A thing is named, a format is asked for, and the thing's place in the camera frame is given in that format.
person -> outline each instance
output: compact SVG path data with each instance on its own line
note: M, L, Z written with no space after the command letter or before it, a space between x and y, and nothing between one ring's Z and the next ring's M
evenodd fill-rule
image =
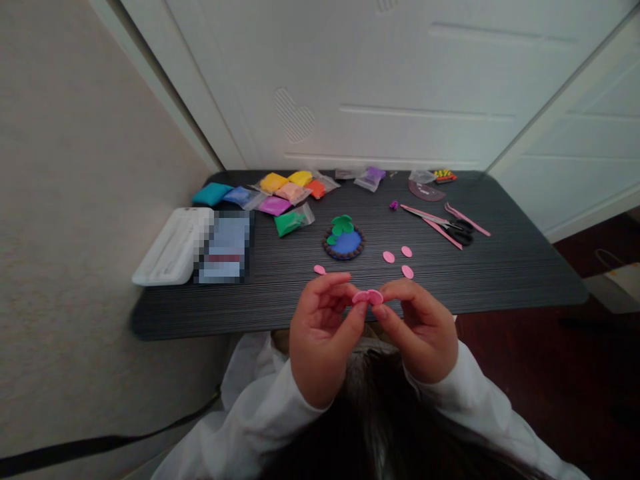
M154 480L587 478L511 409L426 290L407 279L380 288L372 310L391 344L362 337L368 303L352 304L350 279L307 284L288 358L268 333L243 336L224 411L202 418Z

black strap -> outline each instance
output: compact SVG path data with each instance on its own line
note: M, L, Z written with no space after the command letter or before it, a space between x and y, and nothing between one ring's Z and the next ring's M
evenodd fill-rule
M56 465L58 463L64 463L70 460L108 452L110 450L115 450L117 448L124 447L125 445L147 439L154 435L158 435L166 430L186 425L205 414L219 397L220 385L216 387L216 391L211 400L209 400L204 407L200 408L200 410L173 422L167 427L146 435L138 435L136 437L107 435L105 437L61 443L60 445L44 447L30 452L20 453L12 457L2 458L0 459L0 478L12 477L20 473L50 467L51 465Z

pink tweezers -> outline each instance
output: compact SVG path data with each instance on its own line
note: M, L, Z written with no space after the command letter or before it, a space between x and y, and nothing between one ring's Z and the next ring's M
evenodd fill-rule
M484 228L482 228L480 225L478 225L476 222L470 220L468 217L465 217L462 213L458 212L458 210L456 210L455 208L453 208L452 206L450 206L449 202L445 203L445 210L448 211L450 214L452 214L454 217L459 218L461 220L466 220L468 221L470 224L473 225L473 228L475 228L476 230L478 230L478 232L490 237L491 234L484 230Z

white shirt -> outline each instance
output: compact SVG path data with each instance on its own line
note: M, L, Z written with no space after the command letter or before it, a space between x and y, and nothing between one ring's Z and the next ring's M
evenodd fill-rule
M443 416L474 433L468 441L480 441L557 480L588 480L511 409L464 343L459 343L456 366L441 382L422 384L408 373L407 379ZM256 478L270 454L324 412L304 400L290 360L276 350L267 332L242 337L221 392L224 411L202 418L160 464L153 480Z

hand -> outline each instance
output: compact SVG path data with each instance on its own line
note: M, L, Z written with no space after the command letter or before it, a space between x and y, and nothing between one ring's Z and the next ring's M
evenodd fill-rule
M291 320L289 354L298 389L312 407L328 407L342 387L347 360L365 328L367 302L356 304L358 289L350 273L328 273L311 280Z
M373 314L400 349L410 374L422 383L438 383L458 360L458 334L447 308L411 280L394 280L380 289L384 301L401 301L402 321L387 305L376 305Z

